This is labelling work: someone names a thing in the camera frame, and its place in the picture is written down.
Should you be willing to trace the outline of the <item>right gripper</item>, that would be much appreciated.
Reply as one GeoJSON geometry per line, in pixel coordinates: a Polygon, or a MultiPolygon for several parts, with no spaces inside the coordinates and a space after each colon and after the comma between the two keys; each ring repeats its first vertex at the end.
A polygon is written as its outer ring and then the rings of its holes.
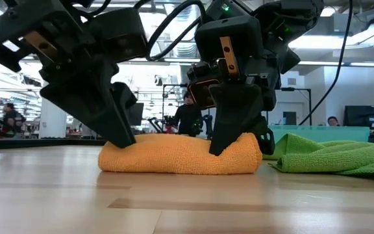
{"type": "Polygon", "coordinates": [[[209,21],[195,42],[201,61],[194,64],[194,102],[216,107],[209,152],[218,156],[242,133],[264,134],[261,112],[277,102],[277,59],[264,49],[260,22],[252,16],[209,21]]]}

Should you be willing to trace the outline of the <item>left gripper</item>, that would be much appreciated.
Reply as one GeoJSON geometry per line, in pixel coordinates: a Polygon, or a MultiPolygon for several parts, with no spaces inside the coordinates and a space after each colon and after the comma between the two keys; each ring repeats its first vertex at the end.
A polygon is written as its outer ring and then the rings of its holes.
{"type": "Polygon", "coordinates": [[[95,38],[73,1],[7,1],[0,15],[0,64],[21,71],[33,54],[45,81],[42,97],[119,148],[136,142],[129,109],[137,102],[130,88],[111,82],[118,67],[99,60],[95,38]]]}

